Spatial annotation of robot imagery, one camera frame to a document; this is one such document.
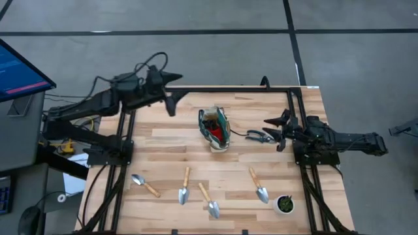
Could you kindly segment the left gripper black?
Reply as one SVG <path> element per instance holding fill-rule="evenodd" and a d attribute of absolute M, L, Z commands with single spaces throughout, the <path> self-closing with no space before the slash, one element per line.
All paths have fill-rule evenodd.
<path fill-rule="evenodd" d="M 174 92 L 166 96 L 165 85 L 167 83 L 179 80 L 181 74 L 171 72 L 159 72 L 155 65 L 149 67 L 146 73 L 145 83 L 142 86 L 142 104 L 153 104 L 155 102 L 165 101 L 165 107 L 170 117 L 176 115 L 177 103 L 187 95 L 187 92 Z"/>

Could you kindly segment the blue screen monitor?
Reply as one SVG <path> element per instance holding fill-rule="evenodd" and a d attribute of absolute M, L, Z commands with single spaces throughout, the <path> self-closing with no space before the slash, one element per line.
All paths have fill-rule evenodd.
<path fill-rule="evenodd" d="M 0 39 L 0 102 L 56 88 L 57 85 Z"/>

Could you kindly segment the black red gardening gloves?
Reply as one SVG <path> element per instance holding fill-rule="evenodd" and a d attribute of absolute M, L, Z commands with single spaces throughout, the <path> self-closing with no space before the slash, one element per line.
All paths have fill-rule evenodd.
<path fill-rule="evenodd" d="M 224 141 L 223 129 L 219 126 L 218 122 L 215 120 L 205 120 L 202 122 L 205 129 L 214 135 L 220 142 Z"/>

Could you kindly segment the black keyboard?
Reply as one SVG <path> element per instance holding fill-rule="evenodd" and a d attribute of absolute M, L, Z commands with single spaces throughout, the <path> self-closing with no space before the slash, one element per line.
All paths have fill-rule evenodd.
<path fill-rule="evenodd" d="M 0 177 L 0 215 L 10 213 L 13 199 L 12 178 Z"/>

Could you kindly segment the dark stand foot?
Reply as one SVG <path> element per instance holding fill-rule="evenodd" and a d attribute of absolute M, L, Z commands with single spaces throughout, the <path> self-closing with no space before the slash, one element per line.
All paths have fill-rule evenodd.
<path fill-rule="evenodd" d="M 418 118 L 407 121 L 401 125 L 389 128 L 389 134 L 391 136 L 399 136 L 400 134 L 406 134 L 418 138 Z"/>

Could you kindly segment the white paper sheet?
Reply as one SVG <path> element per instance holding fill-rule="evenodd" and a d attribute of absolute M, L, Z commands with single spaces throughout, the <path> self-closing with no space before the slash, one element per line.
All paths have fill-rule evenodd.
<path fill-rule="evenodd" d="M 85 167 L 88 166 L 87 164 L 88 154 L 87 153 L 73 155 L 72 157 L 69 158 L 69 160 Z M 67 196 L 73 196 L 77 193 L 81 193 L 85 189 L 85 185 L 86 185 L 85 180 L 76 178 L 75 176 L 71 176 L 67 173 L 63 173 L 63 181 L 64 181 L 64 187 L 65 187 L 65 192 Z"/>

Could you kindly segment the grey desk cabinet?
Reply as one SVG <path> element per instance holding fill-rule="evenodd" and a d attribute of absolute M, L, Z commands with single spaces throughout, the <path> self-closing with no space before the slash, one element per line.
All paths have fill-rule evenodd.
<path fill-rule="evenodd" d="M 0 103 L 0 172 L 35 163 L 43 105 L 44 93 L 34 94 L 26 115 L 11 117 L 12 101 Z"/>

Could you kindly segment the beige green gardening bag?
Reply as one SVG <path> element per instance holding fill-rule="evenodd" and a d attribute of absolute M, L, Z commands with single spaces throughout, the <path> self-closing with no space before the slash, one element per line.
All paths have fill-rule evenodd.
<path fill-rule="evenodd" d="M 209 130 L 205 129 L 202 123 L 205 120 L 215 120 L 218 122 L 219 126 L 223 129 L 224 141 L 220 142 Z M 212 153 L 223 153 L 227 151 L 230 144 L 231 126 L 222 107 L 212 106 L 199 110 L 198 124 L 201 134 L 209 142 Z"/>

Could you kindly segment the small plant in white pot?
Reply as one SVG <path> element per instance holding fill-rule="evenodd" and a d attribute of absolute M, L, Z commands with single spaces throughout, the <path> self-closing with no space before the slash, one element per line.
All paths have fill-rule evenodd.
<path fill-rule="evenodd" d="M 295 208 L 295 203 L 291 195 L 281 195 L 273 202 L 273 208 L 276 213 L 290 214 Z"/>

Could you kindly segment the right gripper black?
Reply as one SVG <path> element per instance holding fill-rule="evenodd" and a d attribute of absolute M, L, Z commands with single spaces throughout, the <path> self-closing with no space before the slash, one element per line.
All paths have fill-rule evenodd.
<path fill-rule="evenodd" d="M 276 127 L 281 126 L 281 131 L 278 129 L 270 129 L 263 127 L 263 131 L 271 136 L 275 142 L 279 142 L 277 146 L 277 151 L 282 152 L 286 146 L 286 139 L 295 140 L 302 138 L 303 128 L 298 124 L 298 119 L 291 116 L 291 112 L 288 109 L 285 109 L 280 117 L 275 117 L 272 119 L 265 119 L 265 123 L 275 125 Z"/>

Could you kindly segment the yellow clamp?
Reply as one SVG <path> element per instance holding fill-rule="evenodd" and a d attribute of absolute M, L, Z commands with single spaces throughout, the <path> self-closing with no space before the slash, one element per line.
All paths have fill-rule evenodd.
<path fill-rule="evenodd" d="M 69 139 L 64 139 L 57 147 L 57 153 L 60 155 L 72 155 L 75 153 L 74 142 Z"/>

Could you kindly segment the black computer mouse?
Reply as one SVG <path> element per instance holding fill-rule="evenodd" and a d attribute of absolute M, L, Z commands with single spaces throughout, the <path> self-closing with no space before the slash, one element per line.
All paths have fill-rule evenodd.
<path fill-rule="evenodd" d="M 18 235 L 36 235 L 39 226 L 40 209 L 37 206 L 26 208 L 18 223 Z"/>

